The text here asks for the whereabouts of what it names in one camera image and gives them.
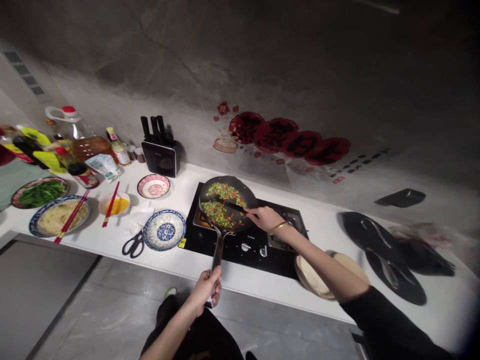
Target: beaten egg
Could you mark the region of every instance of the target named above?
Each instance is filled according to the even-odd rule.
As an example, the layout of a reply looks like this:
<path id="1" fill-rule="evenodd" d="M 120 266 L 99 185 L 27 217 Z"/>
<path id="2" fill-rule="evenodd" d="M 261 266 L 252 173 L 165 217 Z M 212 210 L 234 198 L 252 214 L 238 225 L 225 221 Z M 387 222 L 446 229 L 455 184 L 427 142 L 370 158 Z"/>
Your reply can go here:
<path id="1" fill-rule="evenodd" d="M 110 215 L 117 215 L 124 211 L 129 206 L 129 201 L 127 199 L 119 198 L 115 199 L 113 202 L 113 207 L 111 208 Z M 109 205 L 107 204 L 105 212 L 109 210 Z"/>

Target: plate of green beans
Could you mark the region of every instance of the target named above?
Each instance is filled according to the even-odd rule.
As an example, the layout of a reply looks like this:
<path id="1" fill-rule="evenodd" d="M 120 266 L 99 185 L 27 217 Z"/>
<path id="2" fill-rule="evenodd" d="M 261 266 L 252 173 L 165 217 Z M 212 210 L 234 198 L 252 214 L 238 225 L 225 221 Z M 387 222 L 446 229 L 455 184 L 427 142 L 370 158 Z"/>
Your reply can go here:
<path id="1" fill-rule="evenodd" d="M 44 177 L 31 181 L 15 191 L 11 197 L 11 204 L 18 209 L 39 208 L 65 196 L 68 187 L 68 182 L 61 177 Z"/>

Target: red bottle cap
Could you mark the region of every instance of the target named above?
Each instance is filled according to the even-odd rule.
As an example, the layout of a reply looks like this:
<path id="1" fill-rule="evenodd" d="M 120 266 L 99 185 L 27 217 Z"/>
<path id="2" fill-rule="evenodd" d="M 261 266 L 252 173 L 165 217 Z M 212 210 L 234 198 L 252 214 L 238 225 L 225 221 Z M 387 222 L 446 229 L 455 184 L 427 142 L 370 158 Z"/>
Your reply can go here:
<path id="1" fill-rule="evenodd" d="M 65 155 L 67 153 L 67 150 L 65 150 L 63 147 L 59 146 L 55 148 L 55 151 L 58 155 Z"/>
<path id="2" fill-rule="evenodd" d="M 77 110 L 73 106 L 64 106 L 61 108 L 64 113 L 75 113 Z"/>

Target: black scissors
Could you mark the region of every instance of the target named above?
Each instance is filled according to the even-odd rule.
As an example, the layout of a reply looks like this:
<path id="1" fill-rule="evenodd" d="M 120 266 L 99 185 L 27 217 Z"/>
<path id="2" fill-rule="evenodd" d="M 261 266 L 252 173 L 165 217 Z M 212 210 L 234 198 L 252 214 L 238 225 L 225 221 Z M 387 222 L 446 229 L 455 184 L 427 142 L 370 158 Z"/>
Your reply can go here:
<path id="1" fill-rule="evenodd" d="M 130 248 L 128 250 L 125 250 L 127 245 L 130 243 L 130 242 L 133 242 L 131 245 L 130 245 Z M 135 251 L 137 250 L 137 248 L 139 247 L 139 245 L 141 245 L 141 250 L 139 253 L 135 254 Z M 134 237 L 132 237 L 130 240 L 128 240 L 125 245 L 123 245 L 123 247 L 121 248 L 121 253 L 123 255 L 130 255 L 130 257 L 132 259 L 135 259 L 137 257 L 140 256 L 140 254 L 144 251 L 144 230 L 140 230 L 140 232 L 135 235 Z"/>

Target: red chopsticks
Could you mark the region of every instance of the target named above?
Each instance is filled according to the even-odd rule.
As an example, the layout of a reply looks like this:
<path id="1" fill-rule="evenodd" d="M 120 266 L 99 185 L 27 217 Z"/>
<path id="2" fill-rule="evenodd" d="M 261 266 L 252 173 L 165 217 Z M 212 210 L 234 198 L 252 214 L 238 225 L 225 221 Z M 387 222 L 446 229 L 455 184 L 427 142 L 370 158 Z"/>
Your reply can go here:
<path id="1" fill-rule="evenodd" d="M 110 205 L 108 206 L 108 210 L 106 211 L 105 220 L 103 220 L 103 224 L 101 225 L 102 228 L 106 228 L 108 223 L 109 223 L 110 214 L 112 213 L 112 208 L 114 207 L 115 197 L 117 196 L 117 191 L 119 190 L 119 185 L 120 185 L 120 181 L 116 183 L 115 191 L 113 192 L 113 196 L 111 197 Z"/>
<path id="2" fill-rule="evenodd" d="M 75 209 L 73 210 L 73 212 L 70 214 L 70 217 L 68 218 L 68 220 L 66 221 L 66 223 L 63 225 L 63 227 L 61 228 L 61 231 L 60 233 L 58 234 L 58 236 L 56 237 L 54 243 L 55 244 L 60 244 L 60 242 L 62 241 L 65 233 L 69 230 L 69 227 L 70 225 L 72 224 L 72 222 L 74 221 L 75 219 L 75 216 L 77 216 L 77 213 L 79 212 L 80 208 L 82 207 L 82 204 L 84 203 L 85 199 L 87 198 L 87 195 L 89 194 L 90 192 L 90 189 L 88 189 L 87 191 L 85 191 L 85 193 L 83 194 L 83 196 L 81 197 L 80 201 L 78 202 L 78 204 L 76 205 Z"/>

